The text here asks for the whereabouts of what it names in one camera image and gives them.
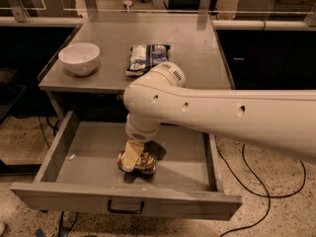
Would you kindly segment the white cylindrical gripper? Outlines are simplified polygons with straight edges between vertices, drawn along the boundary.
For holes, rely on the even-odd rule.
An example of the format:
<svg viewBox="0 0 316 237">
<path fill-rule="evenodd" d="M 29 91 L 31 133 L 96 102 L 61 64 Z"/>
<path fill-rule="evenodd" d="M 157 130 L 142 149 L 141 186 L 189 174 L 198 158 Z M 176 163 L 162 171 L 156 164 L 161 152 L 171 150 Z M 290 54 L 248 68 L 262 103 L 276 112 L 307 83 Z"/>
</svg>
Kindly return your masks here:
<svg viewBox="0 0 316 237">
<path fill-rule="evenodd" d="M 131 138 L 125 145 L 122 169 L 131 172 L 144 150 L 144 144 L 151 141 L 160 127 L 159 122 L 139 118 L 128 114 L 126 118 L 125 131 Z"/>
</svg>

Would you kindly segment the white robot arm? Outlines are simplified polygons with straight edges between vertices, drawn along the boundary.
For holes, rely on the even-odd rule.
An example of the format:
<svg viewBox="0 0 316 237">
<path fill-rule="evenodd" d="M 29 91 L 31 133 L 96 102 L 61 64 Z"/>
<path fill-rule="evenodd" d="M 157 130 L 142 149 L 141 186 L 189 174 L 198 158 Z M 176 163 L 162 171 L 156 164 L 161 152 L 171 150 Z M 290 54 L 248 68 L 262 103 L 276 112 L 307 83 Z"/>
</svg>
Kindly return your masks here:
<svg viewBox="0 0 316 237">
<path fill-rule="evenodd" d="M 182 69 L 163 62 L 132 81 L 123 102 L 126 133 L 140 142 L 168 123 L 316 161 L 313 90 L 190 89 Z"/>
</svg>

